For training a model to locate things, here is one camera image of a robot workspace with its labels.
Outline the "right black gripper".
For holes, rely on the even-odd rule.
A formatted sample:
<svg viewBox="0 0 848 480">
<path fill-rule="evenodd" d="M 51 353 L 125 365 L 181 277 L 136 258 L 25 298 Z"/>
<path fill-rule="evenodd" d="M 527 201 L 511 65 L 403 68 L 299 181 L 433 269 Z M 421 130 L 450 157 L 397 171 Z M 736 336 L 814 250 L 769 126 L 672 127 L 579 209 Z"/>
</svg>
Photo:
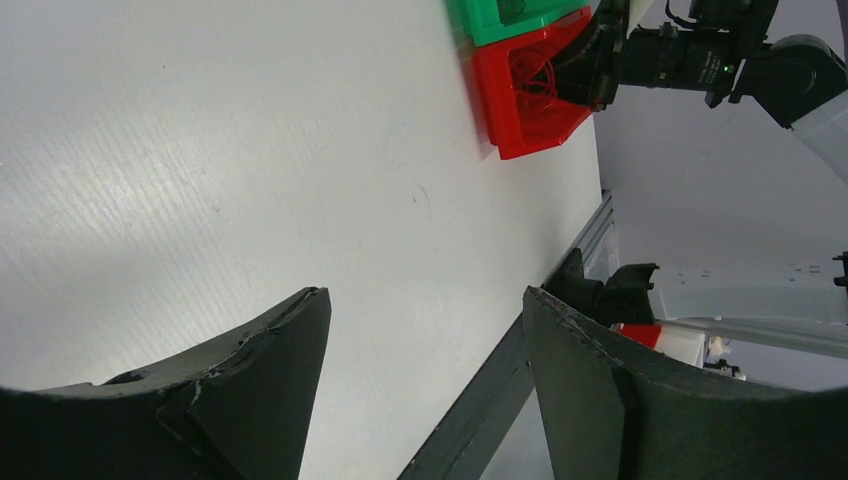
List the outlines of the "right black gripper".
<svg viewBox="0 0 848 480">
<path fill-rule="evenodd" d="M 601 1 L 586 27 L 551 59 L 556 96 L 590 110 L 615 98 L 631 17 L 629 0 Z"/>
</svg>

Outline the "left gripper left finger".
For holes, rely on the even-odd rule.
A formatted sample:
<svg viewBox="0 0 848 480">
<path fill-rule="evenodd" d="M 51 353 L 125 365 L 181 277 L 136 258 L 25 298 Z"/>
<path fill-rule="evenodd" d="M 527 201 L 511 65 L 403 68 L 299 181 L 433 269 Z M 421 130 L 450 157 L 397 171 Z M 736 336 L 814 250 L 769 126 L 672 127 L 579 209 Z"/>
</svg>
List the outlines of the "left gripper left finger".
<svg viewBox="0 0 848 480">
<path fill-rule="evenodd" d="M 5 479 L 295 479 L 325 356 L 330 294 L 94 385 L 1 392 Z"/>
</svg>

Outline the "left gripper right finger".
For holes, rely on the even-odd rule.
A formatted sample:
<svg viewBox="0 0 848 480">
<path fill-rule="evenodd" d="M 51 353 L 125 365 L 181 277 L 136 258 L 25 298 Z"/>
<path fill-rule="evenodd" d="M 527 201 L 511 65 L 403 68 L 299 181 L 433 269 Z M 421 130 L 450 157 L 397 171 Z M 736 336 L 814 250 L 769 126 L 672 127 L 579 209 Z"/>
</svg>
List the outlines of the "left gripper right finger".
<svg viewBox="0 0 848 480">
<path fill-rule="evenodd" d="M 731 379 L 615 333 L 543 289 L 523 296 L 558 479 L 843 479 L 847 392 Z"/>
</svg>

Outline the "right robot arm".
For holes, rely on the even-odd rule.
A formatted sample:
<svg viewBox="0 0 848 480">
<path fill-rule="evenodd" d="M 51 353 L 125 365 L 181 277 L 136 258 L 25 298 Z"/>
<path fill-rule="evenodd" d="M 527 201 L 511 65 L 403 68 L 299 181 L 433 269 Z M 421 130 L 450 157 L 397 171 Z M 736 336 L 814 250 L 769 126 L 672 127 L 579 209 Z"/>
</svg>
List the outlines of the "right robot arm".
<svg viewBox="0 0 848 480">
<path fill-rule="evenodd" d="M 815 36 L 771 39 L 777 7 L 689 1 L 646 27 L 647 2 L 601 1 L 554 50 L 558 98 L 593 113 L 635 91 L 660 103 L 622 119 L 660 171 L 625 195 L 731 251 L 622 266 L 581 304 L 589 317 L 846 357 L 846 239 L 823 253 L 786 245 L 847 232 L 847 68 Z"/>
</svg>

